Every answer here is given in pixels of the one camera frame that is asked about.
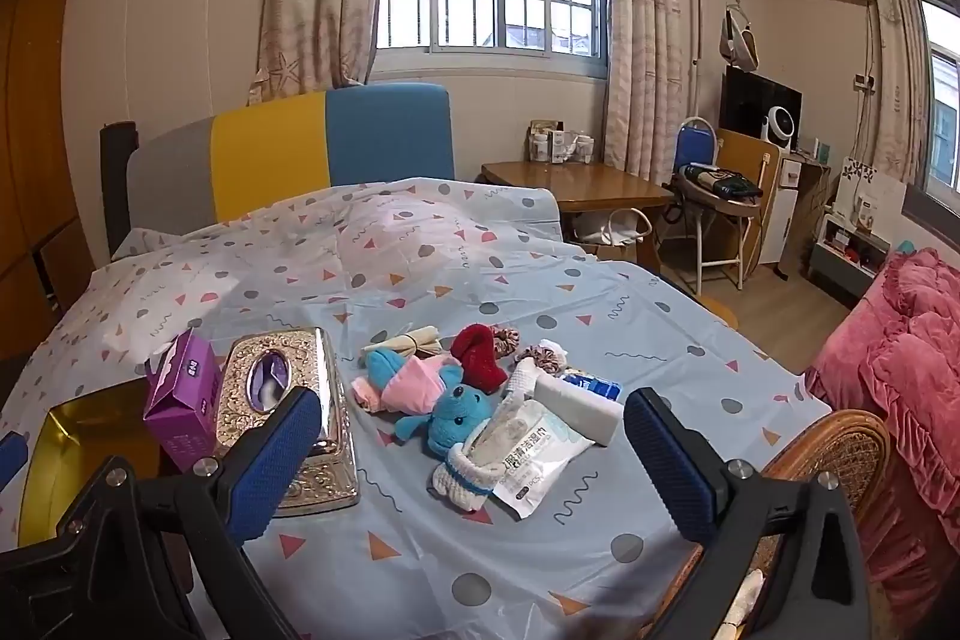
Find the brown satin scrunchie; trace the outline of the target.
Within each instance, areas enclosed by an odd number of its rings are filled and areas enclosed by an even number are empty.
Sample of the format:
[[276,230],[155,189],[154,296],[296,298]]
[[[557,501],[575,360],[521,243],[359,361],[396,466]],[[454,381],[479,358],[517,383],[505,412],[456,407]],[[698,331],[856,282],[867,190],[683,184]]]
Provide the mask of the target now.
[[498,359],[504,359],[516,353],[517,347],[519,347],[519,341],[521,341],[519,331],[517,331],[516,328],[496,325],[491,328],[491,334],[493,335],[494,355],[498,357]]

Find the blue tempo tissue pack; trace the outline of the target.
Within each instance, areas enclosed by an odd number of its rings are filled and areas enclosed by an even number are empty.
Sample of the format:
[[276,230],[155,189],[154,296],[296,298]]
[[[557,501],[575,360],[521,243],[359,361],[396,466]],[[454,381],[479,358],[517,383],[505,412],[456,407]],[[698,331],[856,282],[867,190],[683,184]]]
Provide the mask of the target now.
[[610,399],[610,401],[619,401],[622,396],[623,388],[615,381],[604,380],[594,377],[594,375],[579,372],[579,370],[568,369],[562,374],[562,379],[569,385],[583,388],[586,392],[594,393],[601,398]]

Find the black television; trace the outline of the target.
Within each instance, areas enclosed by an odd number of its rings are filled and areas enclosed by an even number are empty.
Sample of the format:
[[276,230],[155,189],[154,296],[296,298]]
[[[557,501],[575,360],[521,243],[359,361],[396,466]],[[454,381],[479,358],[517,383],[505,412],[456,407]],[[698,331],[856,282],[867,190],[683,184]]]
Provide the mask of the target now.
[[802,94],[789,86],[768,80],[758,73],[750,73],[727,65],[722,80],[719,126],[740,135],[763,140],[763,122],[771,106],[782,106],[791,112],[796,122],[796,135],[791,149],[797,148],[802,113]]

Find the red christmas sock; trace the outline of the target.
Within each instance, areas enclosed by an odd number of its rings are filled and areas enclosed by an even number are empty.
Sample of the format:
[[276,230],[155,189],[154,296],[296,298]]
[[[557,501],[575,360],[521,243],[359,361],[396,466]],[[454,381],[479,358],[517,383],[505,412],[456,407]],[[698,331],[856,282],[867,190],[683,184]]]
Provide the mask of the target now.
[[498,392],[508,378],[498,365],[493,330],[483,323],[474,323],[460,331],[451,344],[451,354],[462,367],[462,381],[485,395]]

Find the beige mesh cloth roll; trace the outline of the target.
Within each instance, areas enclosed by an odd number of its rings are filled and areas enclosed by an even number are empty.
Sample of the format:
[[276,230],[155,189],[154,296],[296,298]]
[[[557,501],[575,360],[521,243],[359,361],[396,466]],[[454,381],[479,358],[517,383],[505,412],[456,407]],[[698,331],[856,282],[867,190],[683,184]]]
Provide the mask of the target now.
[[373,341],[361,347],[361,356],[368,357],[377,349],[389,349],[402,357],[413,356],[413,354],[434,356],[443,351],[443,346],[441,346],[438,328],[428,325],[418,326],[394,336],[377,335]]

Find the ornate gold tissue box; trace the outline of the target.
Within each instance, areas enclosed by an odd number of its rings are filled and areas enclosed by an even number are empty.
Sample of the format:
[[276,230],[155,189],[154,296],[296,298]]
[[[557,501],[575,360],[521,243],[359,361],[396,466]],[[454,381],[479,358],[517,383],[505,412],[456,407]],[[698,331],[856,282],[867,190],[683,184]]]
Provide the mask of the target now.
[[257,464],[290,484],[278,516],[353,507],[358,466],[347,395],[331,338],[320,328],[238,339],[229,349],[215,416],[215,453],[260,445]]

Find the purple cardboard box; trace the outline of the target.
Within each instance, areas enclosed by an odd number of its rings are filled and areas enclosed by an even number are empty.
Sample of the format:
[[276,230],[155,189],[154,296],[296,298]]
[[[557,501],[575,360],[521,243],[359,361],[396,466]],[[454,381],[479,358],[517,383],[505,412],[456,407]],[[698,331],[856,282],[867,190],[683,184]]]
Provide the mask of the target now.
[[143,422],[181,471],[217,447],[221,369],[210,342],[185,330],[145,367],[148,396]]

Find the low shelf unit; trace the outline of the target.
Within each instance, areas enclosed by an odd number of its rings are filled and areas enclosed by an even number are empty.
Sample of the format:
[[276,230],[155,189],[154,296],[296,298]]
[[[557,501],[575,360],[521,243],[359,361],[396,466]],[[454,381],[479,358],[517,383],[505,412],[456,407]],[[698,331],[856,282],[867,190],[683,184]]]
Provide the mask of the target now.
[[809,259],[809,278],[832,294],[861,299],[890,255],[890,244],[839,214],[823,214]]

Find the white work glove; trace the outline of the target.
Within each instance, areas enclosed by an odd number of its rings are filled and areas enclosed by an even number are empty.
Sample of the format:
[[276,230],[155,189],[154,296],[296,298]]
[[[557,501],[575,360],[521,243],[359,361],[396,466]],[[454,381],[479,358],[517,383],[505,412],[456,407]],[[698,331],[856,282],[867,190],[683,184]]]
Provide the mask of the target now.
[[494,487],[505,477],[506,455],[519,442],[523,426],[482,420],[462,443],[449,448],[443,463],[433,471],[433,491],[464,513],[483,509]]

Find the far right curtain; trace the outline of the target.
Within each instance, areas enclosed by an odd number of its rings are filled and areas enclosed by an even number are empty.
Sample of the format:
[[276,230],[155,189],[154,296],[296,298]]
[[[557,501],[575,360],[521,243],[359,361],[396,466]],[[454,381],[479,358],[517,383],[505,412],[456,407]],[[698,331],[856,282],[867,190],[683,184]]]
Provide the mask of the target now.
[[875,109],[871,163],[903,184],[923,174],[931,67],[921,0],[874,0]]

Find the white foam pad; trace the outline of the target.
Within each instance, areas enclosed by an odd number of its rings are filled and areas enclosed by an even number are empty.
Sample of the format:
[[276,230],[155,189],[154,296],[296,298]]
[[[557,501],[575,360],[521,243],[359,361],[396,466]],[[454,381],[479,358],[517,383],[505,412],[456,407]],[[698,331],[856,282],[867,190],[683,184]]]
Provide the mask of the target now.
[[608,447],[619,430],[623,406],[553,375],[535,380],[534,398],[583,437]]

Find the white waffle cloth roll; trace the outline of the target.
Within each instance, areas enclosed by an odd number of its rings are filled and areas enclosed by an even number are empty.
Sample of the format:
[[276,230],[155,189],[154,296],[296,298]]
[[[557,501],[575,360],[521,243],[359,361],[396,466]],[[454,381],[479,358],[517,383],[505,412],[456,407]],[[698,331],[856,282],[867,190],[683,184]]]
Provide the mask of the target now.
[[503,396],[517,396],[517,398],[530,398],[534,395],[535,386],[540,378],[545,377],[547,372],[539,369],[532,359],[524,359],[521,362],[514,362],[511,377],[505,383]]

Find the white tote bag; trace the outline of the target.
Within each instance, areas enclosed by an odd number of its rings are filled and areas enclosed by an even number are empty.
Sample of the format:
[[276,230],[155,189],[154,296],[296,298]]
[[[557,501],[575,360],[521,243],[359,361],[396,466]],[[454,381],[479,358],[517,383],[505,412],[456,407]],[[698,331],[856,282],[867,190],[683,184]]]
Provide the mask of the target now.
[[607,213],[589,211],[573,221],[574,239],[596,247],[628,247],[651,236],[651,221],[640,208],[617,208]]

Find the white wet wipes pack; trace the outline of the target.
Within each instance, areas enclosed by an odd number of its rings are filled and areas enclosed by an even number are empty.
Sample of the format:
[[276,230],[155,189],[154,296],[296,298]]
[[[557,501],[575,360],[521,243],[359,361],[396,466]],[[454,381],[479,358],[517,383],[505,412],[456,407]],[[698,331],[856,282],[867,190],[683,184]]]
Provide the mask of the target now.
[[566,466],[594,445],[534,398],[501,404],[470,454],[478,466],[500,466],[493,495],[519,520],[539,509]]

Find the blue plush toy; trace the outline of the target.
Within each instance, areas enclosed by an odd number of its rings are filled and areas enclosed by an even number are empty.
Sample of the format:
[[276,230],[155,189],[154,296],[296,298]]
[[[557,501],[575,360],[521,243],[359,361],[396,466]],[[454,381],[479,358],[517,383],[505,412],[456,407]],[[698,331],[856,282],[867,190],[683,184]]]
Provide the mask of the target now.
[[454,445],[464,445],[469,435],[483,425],[493,414],[493,406],[482,390],[462,381],[460,367],[448,364],[439,370],[444,383],[443,393],[425,414],[412,414],[397,419],[394,438],[409,442],[415,434],[425,437],[425,448],[436,458],[443,459]]

